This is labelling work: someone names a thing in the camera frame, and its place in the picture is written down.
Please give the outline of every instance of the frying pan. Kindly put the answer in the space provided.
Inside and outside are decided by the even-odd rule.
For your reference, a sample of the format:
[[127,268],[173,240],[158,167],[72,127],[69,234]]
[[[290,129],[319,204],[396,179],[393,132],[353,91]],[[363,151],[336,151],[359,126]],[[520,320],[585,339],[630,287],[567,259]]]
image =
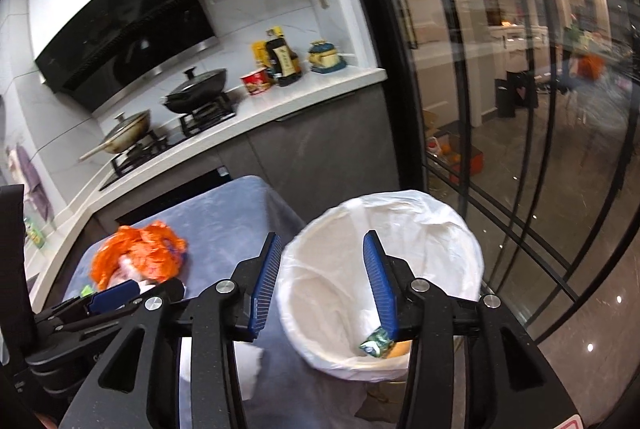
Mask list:
[[161,103],[174,114],[191,113],[209,102],[214,102],[222,93],[226,82],[226,68],[219,68],[193,75],[195,67],[184,71],[188,79],[162,98]]
[[151,112],[145,110],[127,119],[125,119],[124,114],[119,114],[116,116],[116,120],[118,125],[107,133],[100,145],[83,154],[79,158],[80,162],[102,150],[107,153],[118,154],[129,149],[148,133],[151,125]]

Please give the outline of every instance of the purple towel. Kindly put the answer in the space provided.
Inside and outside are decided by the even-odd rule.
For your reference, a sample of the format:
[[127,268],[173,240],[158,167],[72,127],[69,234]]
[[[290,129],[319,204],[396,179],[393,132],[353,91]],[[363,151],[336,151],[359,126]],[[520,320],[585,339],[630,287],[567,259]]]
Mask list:
[[36,210],[42,216],[42,219],[47,221],[49,216],[51,215],[51,204],[49,203],[49,199],[47,198],[47,193],[42,186],[42,182],[40,181],[40,176],[36,171],[36,168],[33,167],[31,160],[29,160],[29,155],[24,150],[24,148],[20,144],[16,144],[15,152],[18,155],[18,162],[20,163],[20,171],[24,175],[25,180],[27,180],[27,184],[29,185],[29,193],[28,197],[33,203]]

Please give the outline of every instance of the gas stove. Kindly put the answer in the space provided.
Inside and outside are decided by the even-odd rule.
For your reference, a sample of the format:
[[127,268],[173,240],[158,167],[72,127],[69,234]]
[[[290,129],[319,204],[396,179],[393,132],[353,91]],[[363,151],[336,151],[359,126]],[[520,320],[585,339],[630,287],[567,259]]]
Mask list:
[[177,146],[188,138],[236,116],[234,103],[228,95],[221,94],[216,101],[178,117],[180,126],[164,135],[150,130],[139,142],[111,159],[113,174],[100,187],[100,191],[118,181],[124,175],[146,164],[152,158]]
[[226,94],[214,102],[180,117],[180,130],[185,137],[197,135],[236,115],[231,100]]

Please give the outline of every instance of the black range hood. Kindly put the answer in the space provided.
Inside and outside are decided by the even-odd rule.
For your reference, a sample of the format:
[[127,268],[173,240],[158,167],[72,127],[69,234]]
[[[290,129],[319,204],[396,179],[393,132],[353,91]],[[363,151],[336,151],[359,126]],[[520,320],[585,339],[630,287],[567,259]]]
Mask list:
[[54,92],[93,112],[215,42],[203,0],[91,0],[36,65]]

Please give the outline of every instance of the blue tablecloth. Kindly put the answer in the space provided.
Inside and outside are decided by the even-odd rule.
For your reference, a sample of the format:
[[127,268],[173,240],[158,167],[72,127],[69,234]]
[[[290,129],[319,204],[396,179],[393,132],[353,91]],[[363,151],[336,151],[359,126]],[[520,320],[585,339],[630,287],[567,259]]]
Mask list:
[[[136,226],[160,219],[189,244],[180,270],[187,298],[231,276],[239,261],[259,254],[268,232],[283,245],[304,223],[263,180],[246,176],[178,204]],[[91,246],[69,283],[65,299],[90,284]],[[264,348],[254,397],[244,402],[251,429],[368,429],[391,427],[353,415],[364,401],[364,384],[334,379],[309,367],[292,348],[280,324],[275,300],[267,324],[254,343]],[[180,427],[191,428],[189,384],[180,380]]]

